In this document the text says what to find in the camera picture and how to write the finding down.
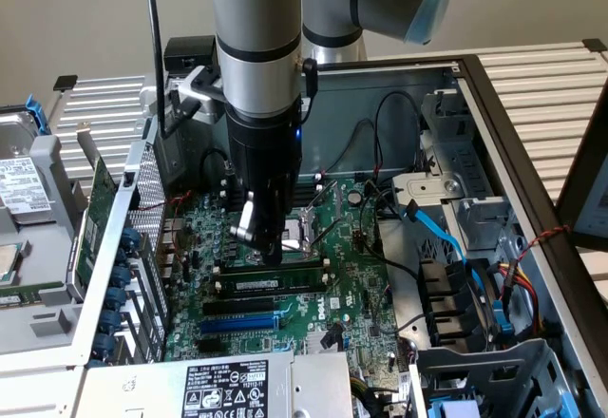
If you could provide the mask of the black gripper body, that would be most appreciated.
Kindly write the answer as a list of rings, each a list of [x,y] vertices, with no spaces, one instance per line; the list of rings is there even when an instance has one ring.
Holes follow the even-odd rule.
[[[245,194],[263,213],[289,213],[302,161],[301,102],[270,118],[246,116],[229,105],[232,162]]]

